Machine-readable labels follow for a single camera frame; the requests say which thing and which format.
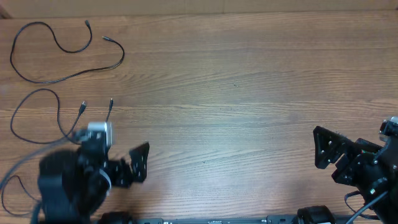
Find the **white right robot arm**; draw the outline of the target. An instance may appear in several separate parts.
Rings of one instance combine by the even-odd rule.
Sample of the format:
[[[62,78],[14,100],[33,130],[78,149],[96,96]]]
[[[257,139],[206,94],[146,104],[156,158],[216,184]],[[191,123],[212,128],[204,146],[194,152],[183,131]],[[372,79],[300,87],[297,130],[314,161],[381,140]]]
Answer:
[[[345,198],[361,195],[364,205],[349,218],[332,214],[326,206],[301,208],[294,223],[353,223],[357,217],[366,218],[367,209],[374,212],[371,220],[397,223],[397,123],[383,121],[379,134],[384,146],[364,139],[351,141],[321,126],[313,130],[315,166],[326,169],[333,163],[333,180],[357,188]]]

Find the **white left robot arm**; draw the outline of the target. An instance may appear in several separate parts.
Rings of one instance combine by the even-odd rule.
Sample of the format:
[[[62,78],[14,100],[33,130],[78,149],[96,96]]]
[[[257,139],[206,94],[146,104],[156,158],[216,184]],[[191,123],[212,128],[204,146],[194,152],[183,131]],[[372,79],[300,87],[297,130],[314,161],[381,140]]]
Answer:
[[[90,223],[111,189],[145,181],[149,143],[131,149],[130,162],[109,159],[109,149],[105,137],[84,138],[76,151],[56,151],[42,158],[41,201],[31,223]]]

